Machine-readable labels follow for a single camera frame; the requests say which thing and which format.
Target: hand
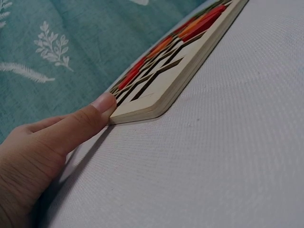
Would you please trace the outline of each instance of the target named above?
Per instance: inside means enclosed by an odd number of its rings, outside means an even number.
[[[66,156],[99,133],[116,109],[110,93],[66,116],[14,129],[0,145],[0,227],[21,227]]]

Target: white leaf pattern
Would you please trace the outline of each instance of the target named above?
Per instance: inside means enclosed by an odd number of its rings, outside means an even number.
[[[12,6],[12,4],[13,4],[12,2],[9,2],[9,3],[7,3],[7,4],[3,4],[2,7],[3,7],[4,9],[7,9],[8,7]]]
[[[138,5],[147,6],[149,4],[149,0],[130,0]]]
[[[0,29],[6,25],[6,21],[1,21],[10,15],[10,12],[2,12],[3,10],[10,7],[13,3],[8,0],[0,0]]]
[[[0,13],[0,20],[5,19],[6,17],[8,17],[10,14],[10,12],[4,12],[4,13]]]
[[[11,71],[15,74],[24,76],[33,80],[34,82],[39,83],[45,83],[55,80],[54,78],[48,78],[47,76],[41,73],[35,72],[34,70],[31,70],[26,66],[17,63],[0,63],[0,71]]]
[[[0,22],[0,28],[3,28],[6,25],[6,22]]]
[[[38,49],[36,50],[36,53],[40,53],[41,51],[43,51],[43,48],[38,48]]]
[[[68,51],[68,47],[63,47],[68,44],[66,36],[62,35],[60,41],[57,39],[58,34],[54,34],[54,32],[51,32],[50,36],[48,36],[50,29],[49,24],[46,21],[40,26],[40,30],[43,31],[38,35],[40,40],[35,40],[34,43],[38,46],[42,44],[40,47],[42,47],[44,51],[42,51],[41,57],[49,62],[55,62],[55,66],[57,67],[64,66],[70,71],[73,71],[68,65],[69,56],[63,56]]]

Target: fingernail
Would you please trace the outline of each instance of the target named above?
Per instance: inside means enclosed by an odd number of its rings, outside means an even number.
[[[116,99],[111,93],[104,93],[100,95],[93,103],[94,106],[100,113],[104,113],[110,109],[116,103]]]

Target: knuckle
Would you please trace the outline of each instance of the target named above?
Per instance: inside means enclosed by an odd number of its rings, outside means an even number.
[[[29,127],[28,124],[20,125],[20,126],[18,126],[18,127],[15,127],[15,128],[13,129],[13,132],[14,132],[14,133],[19,133],[19,132],[22,132],[22,131],[26,130],[28,127]]]
[[[73,115],[73,117],[79,124],[85,127],[96,129],[96,127],[98,126],[96,118],[94,118],[92,114],[89,114],[84,110],[79,110]]]

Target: white feather pattern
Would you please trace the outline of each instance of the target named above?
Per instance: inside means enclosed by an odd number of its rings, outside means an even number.
[[[138,5],[147,6],[149,4],[149,0],[130,0]]]
[[[17,63],[0,63],[0,71],[11,71],[15,74],[24,76],[38,83],[45,83],[55,80],[54,78],[48,78],[41,73],[35,72],[34,70],[31,70],[26,66]]]

